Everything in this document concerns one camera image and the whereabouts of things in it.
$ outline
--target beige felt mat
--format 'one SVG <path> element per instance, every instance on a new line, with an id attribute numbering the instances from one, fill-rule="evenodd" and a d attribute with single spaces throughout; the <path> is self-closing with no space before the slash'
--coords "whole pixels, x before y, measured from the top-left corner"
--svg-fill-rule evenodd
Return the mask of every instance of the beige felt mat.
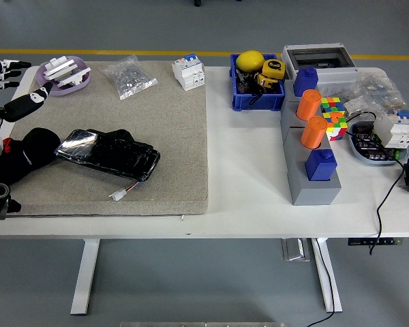
<path id="1" fill-rule="evenodd" d="M 56 159 L 11 185 L 22 204 L 17 216 L 44 215 L 181 215 L 207 208 L 207 128 L 205 88 L 184 91 L 170 62 L 139 64 L 158 84 L 120 100 L 99 68 L 87 62 L 89 84 L 63 97 L 50 96 L 33 114 L 18 121 L 11 137 L 21 140 L 34 127 L 54 131 L 64 140 L 74 129 L 128 130 L 153 145 L 161 159 L 149 180 L 118 202 L 108 196 L 132 182 Z M 36 80 L 32 89 L 39 88 Z"/>

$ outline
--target purple dish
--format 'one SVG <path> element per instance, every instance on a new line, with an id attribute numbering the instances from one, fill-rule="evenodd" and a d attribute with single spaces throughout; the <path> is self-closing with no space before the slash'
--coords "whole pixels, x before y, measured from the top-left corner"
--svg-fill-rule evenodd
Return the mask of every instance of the purple dish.
<path id="1" fill-rule="evenodd" d="M 77 65 L 76 69 L 72 70 L 72 73 L 75 74 L 77 72 L 81 72 L 84 69 L 87 69 L 88 66 L 87 64 L 79 57 L 74 57 L 74 56 L 66 56 L 67 59 L 73 59 L 74 63 Z M 64 85 L 63 87 L 58 87 L 58 82 L 55 80 L 46 80 L 44 78 L 44 72 L 47 70 L 46 65 L 47 63 L 43 63 L 40 65 L 40 68 L 36 71 L 36 80 L 38 81 L 38 84 L 40 86 L 44 85 L 47 82 L 52 82 L 53 87 L 52 90 L 50 91 L 50 95 L 55 95 L 55 96 L 61 96 L 61 95 L 66 95 L 68 93 L 83 89 L 88 83 L 89 80 L 91 79 L 91 72 L 87 72 L 83 77 L 82 77 L 82 82 L 79 85 L 72 86 L 70 84 Z"/>

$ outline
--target white connector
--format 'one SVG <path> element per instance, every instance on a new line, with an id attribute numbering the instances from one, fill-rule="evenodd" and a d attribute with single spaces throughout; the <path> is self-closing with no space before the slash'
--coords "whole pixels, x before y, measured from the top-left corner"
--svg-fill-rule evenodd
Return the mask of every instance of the white connector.
<path id="1" fill-rule="evenodd" d="M 121 191 L 116 191 L 109 195 L 114 201 L 121 200 L 123 196 L 127 194 L 127 191 L 125 189 L 122 189 Z"/>

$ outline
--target orange cylinder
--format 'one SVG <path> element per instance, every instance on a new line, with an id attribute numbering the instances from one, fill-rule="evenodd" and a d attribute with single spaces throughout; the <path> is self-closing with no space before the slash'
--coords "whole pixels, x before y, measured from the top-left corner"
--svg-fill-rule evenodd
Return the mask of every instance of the orange cylinder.
<path id="1" fill-rule="evenodd" d="M 316 149 L 320 146 L 322 137 L 326 133 L 327 121 L 320 116 L 313 116 L 307 122 L 301 135 L 301 144 L 308 149 Z"/>
<path id="2" fill-rule="evenodd" d="M 321 103 L 321 93 L 317 90 L 306 90 L 301 96 L 296 115 L 302 121 L 308 121 L 309 118 L 316 115 L 316 111 Z"/>

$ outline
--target gray stand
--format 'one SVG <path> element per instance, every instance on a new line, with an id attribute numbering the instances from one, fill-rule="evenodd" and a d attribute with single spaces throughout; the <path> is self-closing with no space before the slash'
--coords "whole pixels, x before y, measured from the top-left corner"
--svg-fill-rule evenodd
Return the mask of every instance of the gray stand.
<path id="1" fill-rule="evenodd" d="M 328 181 L 310 181 L 308 179 L 305 162 L 311 150 L 304 147 L 300 141 L 306 122 L 296 115 L 301 98 L 294 95 L 293 80 L 285 81 L 285 92 L 281 112 L 281 126 L 292 204 L 295 206 L 330 204 L 341 189 L 337 172 L 334 171 Z M 322 115 L 319 108 L 317 115 Z M 322 138 L 318 149 L 330 149 L 326 134 Z"/>

